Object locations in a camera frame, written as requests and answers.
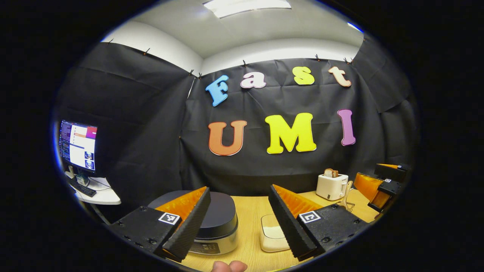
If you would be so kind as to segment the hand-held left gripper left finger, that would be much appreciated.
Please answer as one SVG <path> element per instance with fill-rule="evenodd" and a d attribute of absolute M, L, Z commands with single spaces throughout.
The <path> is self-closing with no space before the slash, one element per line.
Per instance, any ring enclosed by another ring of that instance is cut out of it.
<path fill-rule="evenodd" d="M 201 187 L 158 208 L 141 206 L 110 225 L 110 231 L 142 250 L 181 262 L 188 254 L 211 202 Z"/>

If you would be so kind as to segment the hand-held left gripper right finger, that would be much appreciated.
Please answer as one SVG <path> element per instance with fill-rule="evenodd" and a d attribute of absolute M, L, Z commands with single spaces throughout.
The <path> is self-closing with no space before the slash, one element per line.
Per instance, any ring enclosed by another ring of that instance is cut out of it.
<path fill-rule="evenodd" d="M 299 261 L 338 248 L 368 227 L 341 205 L 323 207 L 275 184 L 271 185 L 268 201 Z"/>

